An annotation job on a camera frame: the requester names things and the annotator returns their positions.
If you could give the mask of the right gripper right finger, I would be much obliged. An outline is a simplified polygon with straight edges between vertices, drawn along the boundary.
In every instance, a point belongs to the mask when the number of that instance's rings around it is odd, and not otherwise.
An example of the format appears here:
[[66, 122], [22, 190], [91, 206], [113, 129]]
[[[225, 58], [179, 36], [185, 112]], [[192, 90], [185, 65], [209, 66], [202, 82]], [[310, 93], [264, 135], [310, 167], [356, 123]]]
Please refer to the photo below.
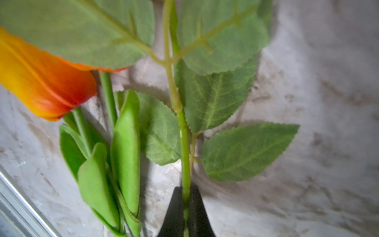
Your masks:
[[195, 183], [191, 183], [190, 187], [188, 229], [190, 237], [216, 237]]

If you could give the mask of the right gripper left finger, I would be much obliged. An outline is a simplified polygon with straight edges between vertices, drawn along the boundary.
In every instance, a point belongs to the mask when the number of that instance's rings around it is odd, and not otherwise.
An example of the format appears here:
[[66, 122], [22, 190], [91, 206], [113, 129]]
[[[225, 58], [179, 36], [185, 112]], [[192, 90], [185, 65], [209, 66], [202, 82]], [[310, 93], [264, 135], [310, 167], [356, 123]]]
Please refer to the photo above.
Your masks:
[[158, 233], [158, 237], [183, 237], [184, 236], [184, 203], [182, 187], [175, 187], [171, 200]]

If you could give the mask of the white rose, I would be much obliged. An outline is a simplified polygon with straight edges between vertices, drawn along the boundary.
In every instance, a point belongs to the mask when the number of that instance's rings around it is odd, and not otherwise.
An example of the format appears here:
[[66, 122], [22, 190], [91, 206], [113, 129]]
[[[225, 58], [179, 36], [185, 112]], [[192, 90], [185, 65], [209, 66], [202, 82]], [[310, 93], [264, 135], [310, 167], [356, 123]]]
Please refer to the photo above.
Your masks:
[[113, 134], [100, 73], [110, 74], [114, 93], [136, 92], [141, 154], [160, 166], [181, 161], [184, 237], [196, 140], [246, 100], [272, 17], [272, 1], [183, 1], [180, 13], [165, 1], [159, 58], [152, 1], [1, 1], [1, 29], [94, 68], [97, 96], [80, 108], [108, 144]]

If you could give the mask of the orange tulip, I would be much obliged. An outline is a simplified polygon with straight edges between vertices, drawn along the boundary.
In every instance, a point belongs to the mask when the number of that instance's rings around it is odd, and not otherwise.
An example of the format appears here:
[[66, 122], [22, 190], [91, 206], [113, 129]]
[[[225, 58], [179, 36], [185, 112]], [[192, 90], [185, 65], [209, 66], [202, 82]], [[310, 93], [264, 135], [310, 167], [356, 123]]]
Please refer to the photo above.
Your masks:
[[112, 141], [108, 144], [85, 120], [81, 108], [64, 116], [60, 149], [83, 201], [116, 237], [141, 235], [140, 101], [135, 91], [114, 93], [100, 73]]
[[97, 96], [93, 67], [73, 64], [1, 29], [1, 85], [33, 114], [48, 121], [65, 119], [60, 149], [71, 174], [91, 156], [72, 111]]

